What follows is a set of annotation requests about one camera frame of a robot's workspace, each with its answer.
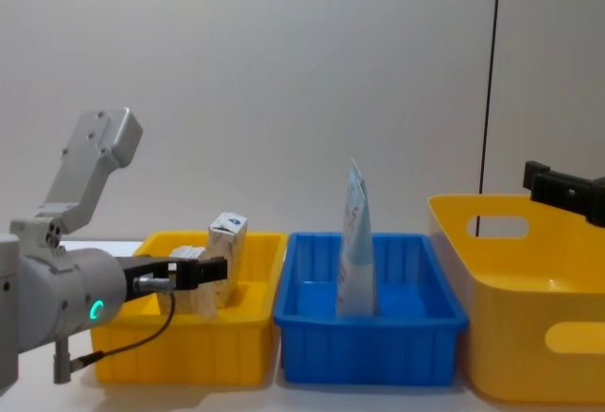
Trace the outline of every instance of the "black cable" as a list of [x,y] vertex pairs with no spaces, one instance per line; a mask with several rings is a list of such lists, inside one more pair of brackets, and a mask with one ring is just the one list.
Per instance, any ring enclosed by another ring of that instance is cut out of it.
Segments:
[[[492,26],[492,50],[490,52],[490,70],[488,74],[488,95],[485,102],[485,121],[483,124],[483,147],[481,149],[481,172],[479,173],[479,194],[483,193],[483,178],[485,175],[485,153],[488,146],[488,124],[490,122],[490,105],[492,104],[492,76],[493,76],[493,52],[495,51],[495,32],[498,27],[498,4],[500,0],[493,2],[493,26]],[[479,236],[479,223],[481,217],[476,218],[475,236]]]
[[79,369],[82,369],[82,368],[86,368],[86,367],[92,365],[93,363],[96,363],[99,360],[102,360],[103,358],[110,357],[112,355],[116,355],[117,353],[126,352],[126,351],[130,351],[132,349],[139,348],[139,347],[143,346],[144,344],[147,344],[149,341],[152,341],[155,338],[157,338],[158,336],[160,336],[168,328],[168,326],[170,325],[170,322],[172,322],[172,318],[174,317],[174,314],[175,314],[175,311],[177,308],[177,299],[174,295],[174,292],[170,291],[169,294],[170,294],[170,312],[168,313],[168,318],[166,319],[165,323],[162,324],[162,327],[160,327],[156,332],[154,332],[150,336],[147,336],[146,338],[143,338],[140,341],[136,341],[134,343],[127,344],[126,346],[122,346],[121,348],[112,349],[112,350],[106,351],[106,352],[105,351],[96,351],[96,352],[89,353],[88,355],[82,355],[81,357],[78,357],[78,358],[72,360],[72,362],[71,362],[72,372],[78,371]]

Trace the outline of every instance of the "yellow plastic tray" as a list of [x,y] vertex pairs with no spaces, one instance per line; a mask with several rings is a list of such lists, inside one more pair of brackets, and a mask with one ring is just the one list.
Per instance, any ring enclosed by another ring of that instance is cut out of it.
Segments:
[[[469,317],[462,366],[483,394],[605,403],[605,230],[525,196],[429,199],[430,235]],[[521,216],[521,238],[476,238],[477,215]]]
[[[136,254],[167,256],[183,245],[205,246],[206,232],[157,232]],[[170,327],[141,348],[98,362],[100,382],[254,386],[273,363],[277,334],[272,310],[287,235],[252,232],[228,306],[211,322],[174,316]],[[156,295],[125,304],[109,324],[91,331],[93,349],[107,351],[140,340],[165,321]]]

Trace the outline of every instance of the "white table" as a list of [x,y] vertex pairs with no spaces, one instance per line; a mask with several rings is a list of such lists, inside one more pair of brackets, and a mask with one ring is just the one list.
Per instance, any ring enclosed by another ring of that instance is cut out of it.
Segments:
[[[127,256],[139,242],[67,242],[68,249],[95,247]],[[88,332],[70,338],[72,356],[91,351]],[[532,407],[492,405],[477,398],[462,382],[450,388],[380,386],[297,386],[284,381],[276,369],[257,389],[190,386],[103,386],[92,367],[73,376],[66,386],[52,381],[53,346],[46,345],[20,356],[20,379],[0,398],[2,412],[168,412],[168,411],[331,411],[331,412],[487,412],[536,410]],[[571,412],[577,407],[541,407],[542,411]],[[597,411],[605,408],[582,408]]]

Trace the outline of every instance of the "white wall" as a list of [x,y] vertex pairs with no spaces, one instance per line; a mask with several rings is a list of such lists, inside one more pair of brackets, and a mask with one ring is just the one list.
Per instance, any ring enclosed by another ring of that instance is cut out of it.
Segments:
[[77,236],[223,210],[338,230],[352,156],[377,230],[423,232],[427,197],[477,189],[493,0],[0,1],[7,226],[43,200],[78,114],[123,106],[144,139]]
[[500,0],[486,193],[522,191],[526,160],[605,176],[605,0]]

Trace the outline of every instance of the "blue plastic tray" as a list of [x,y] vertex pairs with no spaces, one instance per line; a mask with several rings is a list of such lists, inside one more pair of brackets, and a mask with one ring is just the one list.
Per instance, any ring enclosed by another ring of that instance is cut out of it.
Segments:
[[337,318],[339,233],[295,233],[275,307],[289,382],[447,386],[467,318],[428,237],[375,234],[380,316]]

